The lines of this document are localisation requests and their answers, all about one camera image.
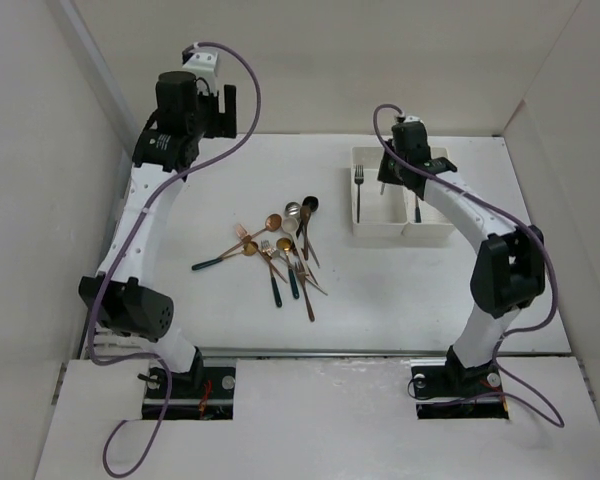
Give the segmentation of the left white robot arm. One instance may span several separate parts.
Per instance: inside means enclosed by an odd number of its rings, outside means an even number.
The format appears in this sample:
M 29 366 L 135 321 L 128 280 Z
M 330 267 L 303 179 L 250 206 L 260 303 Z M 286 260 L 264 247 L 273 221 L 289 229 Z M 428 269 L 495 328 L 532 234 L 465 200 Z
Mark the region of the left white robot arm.
M 236 88 L 224 87 L 228 109 L 221 111 L 217 76 L 200 70 L 159 75 L 157 107 L 132 154 L 129 191 L 111 246 L 79 295 L 100 326 L 133 337 L 171 370 L 169 384 L 181 396 L 203 387 L 199 350 L 174 322 L 174 302 L 153 288 L 160 243 L 169 212 L 199 155 L 204 138 L 236 135 Z

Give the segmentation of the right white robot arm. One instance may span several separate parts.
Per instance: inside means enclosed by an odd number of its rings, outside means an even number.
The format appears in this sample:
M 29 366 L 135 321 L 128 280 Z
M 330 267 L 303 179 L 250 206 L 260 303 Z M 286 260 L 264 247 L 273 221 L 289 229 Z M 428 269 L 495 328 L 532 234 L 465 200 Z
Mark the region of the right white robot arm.
M 495 372 L 493 351 L 520 311 L 545 289 L 545 267 L 529 238 L 535 226 L 517 226 L 477 201 L 445 157 L 433 157 L 424 124 L 400 115 L 378 173 L 379 181 L 403 186 L 439 211 L 476 253 L 470 279 L 474 305 L 460 337 L 441 366 L 416 367 L 417 398 L 471 397 L 486 392 L 484 381 Z

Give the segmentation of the black fork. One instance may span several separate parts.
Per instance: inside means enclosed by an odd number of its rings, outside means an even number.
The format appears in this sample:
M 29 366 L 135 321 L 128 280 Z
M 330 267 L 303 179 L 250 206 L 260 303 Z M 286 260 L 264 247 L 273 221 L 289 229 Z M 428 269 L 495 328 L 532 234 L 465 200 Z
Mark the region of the black fork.
M 356 222 L 361 218 L 361 186 L 364 183 L 364 167 L 356 164 L 354 169 L 354 184 L 356 185 Z

